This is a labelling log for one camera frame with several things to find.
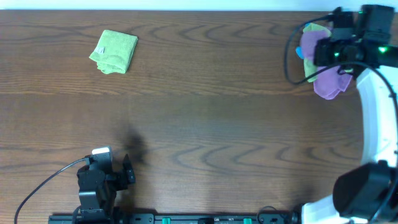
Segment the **purple microfiber cloth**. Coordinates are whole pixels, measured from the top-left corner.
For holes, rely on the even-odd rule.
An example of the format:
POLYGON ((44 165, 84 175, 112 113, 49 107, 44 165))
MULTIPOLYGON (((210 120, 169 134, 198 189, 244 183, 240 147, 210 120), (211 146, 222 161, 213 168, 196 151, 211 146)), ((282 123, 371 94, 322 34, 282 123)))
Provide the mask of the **purple microfiber cloth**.
MULTIPOLYGON (((309 77, 323 67, 314 65, 315 46, 318 40, 331 36, 331 30, 318 24, 309 23, 303 28, 300 39, 300 46, 296 48, 297 55, 303 59, 305 76, 309 77)), ((352 76, 347 73, 339 75, 338 67, 331 68, 316 77, 310 78, 309 83, 313 83, 314 92, 326 99, 334 99, 340 92, 346 91, 352 76)))

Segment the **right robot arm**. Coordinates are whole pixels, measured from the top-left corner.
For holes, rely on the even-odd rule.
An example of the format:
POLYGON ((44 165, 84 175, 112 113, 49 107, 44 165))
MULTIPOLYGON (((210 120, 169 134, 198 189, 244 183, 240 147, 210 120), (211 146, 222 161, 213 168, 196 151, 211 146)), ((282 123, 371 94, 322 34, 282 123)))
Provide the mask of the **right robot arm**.
POLYGON ((324 16, 329 32, 308 39, 302 53, 318 70, 356 81, 363 112, 361 164, 335 182, 333 193, 299 206, 287 223, 397 222, 397 47, 390 44, 395 9, 365 4, 358 13, 337 7, 324 16))

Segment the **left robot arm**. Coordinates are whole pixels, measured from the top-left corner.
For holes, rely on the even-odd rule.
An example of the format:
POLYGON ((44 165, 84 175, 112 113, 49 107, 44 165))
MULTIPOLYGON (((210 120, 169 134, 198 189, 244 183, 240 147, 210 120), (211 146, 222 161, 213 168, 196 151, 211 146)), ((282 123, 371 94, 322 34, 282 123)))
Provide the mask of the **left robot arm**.
POLYGON ((73 223, 115 223, 117 192, 136 182, 131 160, 125 155, 117 172, 113 170, 110 152, 86 156, 85 162, 76 174, 81 218, 75 218, 73 223))

